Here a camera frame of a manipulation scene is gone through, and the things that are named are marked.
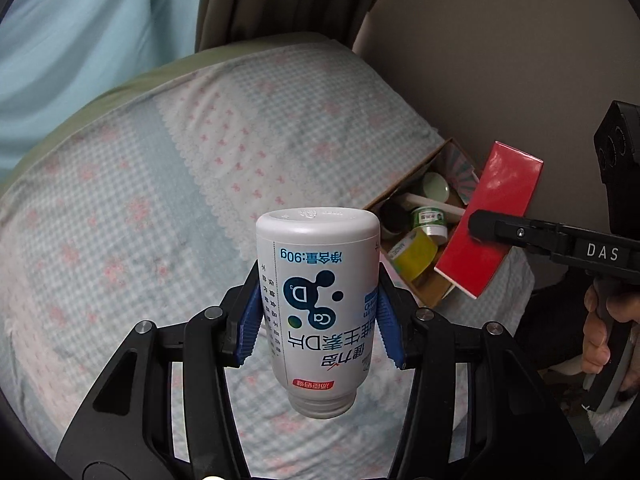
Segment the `person's right hand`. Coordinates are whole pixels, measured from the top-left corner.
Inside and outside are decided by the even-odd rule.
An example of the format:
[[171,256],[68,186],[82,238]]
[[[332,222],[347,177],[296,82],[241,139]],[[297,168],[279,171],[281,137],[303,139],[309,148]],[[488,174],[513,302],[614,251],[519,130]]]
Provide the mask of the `person's right hand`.
[[[608,329],[605,322],[597,315],[599,295],[591,285],[584,300],[588,315],[585,320],[584,341],[582,342],[582,370],[587,374],[599,374],[605,364],[611,359],[608,348]],[[611,294],[606,300],[606,310],[616,322],[639,322],[639,296],[614,296]],[[622,390],[636,388],[639,383],[639,349],[634,349],[628,370],[623,380]]]

